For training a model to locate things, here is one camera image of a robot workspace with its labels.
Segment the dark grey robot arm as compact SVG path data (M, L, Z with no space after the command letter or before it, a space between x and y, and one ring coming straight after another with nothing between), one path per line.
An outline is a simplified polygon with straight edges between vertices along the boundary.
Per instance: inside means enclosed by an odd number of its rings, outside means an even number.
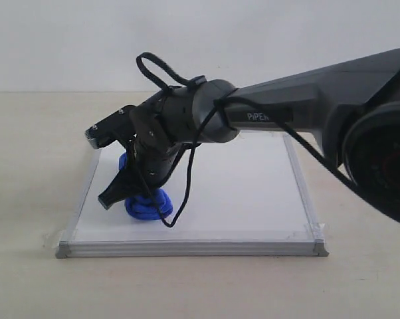
M227 143L243 130L283 131L400 223L400 48L244 88L186 79L149 52L136 64L158 92L86 131L94 148L118 142L126 151L124 167L98 196L105 209L151 198L201 144Z

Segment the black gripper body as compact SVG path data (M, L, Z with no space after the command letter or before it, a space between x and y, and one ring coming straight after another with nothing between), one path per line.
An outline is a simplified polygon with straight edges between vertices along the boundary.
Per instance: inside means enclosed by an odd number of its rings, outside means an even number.
M130 111L135 130L132 142L136 167L151 189L162 187L183 155L183 146L172 142L160 122L153 102L143 102Z

